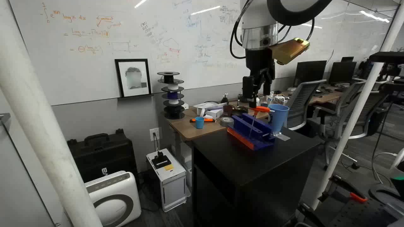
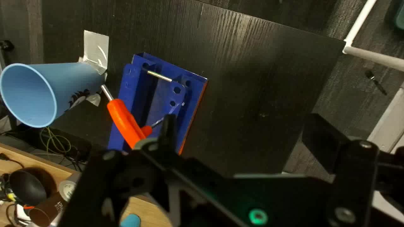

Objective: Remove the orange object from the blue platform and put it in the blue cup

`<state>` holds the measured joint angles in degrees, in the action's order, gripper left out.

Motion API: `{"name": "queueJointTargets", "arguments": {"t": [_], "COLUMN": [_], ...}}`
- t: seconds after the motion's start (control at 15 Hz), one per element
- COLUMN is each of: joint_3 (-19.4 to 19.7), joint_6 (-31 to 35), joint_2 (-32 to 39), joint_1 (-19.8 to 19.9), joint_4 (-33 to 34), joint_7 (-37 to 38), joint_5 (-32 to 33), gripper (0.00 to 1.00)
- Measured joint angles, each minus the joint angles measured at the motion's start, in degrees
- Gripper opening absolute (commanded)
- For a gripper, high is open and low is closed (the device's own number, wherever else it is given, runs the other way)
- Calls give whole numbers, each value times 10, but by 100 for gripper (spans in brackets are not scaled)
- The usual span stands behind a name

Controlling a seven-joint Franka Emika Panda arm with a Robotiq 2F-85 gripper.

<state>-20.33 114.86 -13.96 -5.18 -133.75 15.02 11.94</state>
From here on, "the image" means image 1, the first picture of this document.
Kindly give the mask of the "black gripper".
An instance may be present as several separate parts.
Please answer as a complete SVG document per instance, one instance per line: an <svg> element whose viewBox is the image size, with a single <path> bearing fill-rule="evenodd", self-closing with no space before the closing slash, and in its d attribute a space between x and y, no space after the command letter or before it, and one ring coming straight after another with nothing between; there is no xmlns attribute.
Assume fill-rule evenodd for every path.
<svg viewBox="0 0 404 227"><path fill-rule="evenodd" d="M249 77L242 78L242 98L248 105L253 103L252 81L262 83L262 95L268 96L275 67L272 52L268 48L259 50L246 50L246 66L249 69Z"/></svg>

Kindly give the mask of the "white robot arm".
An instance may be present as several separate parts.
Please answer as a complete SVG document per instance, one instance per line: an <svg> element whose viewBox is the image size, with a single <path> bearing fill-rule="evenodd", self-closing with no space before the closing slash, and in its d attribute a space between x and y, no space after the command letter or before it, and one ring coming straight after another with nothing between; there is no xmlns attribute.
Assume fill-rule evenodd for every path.
<svg viewBox="0 0 404 227"><path fill-rule="evenodd" d="M256 106L257 92L268 95L275 77L272 48L280 44L276 34L306 21L314 23L331 0L241 0L241 11L230 32L228 50L235 42L244 50L243 56L249 71L242 77L242 98L251 107Z"/></svg>

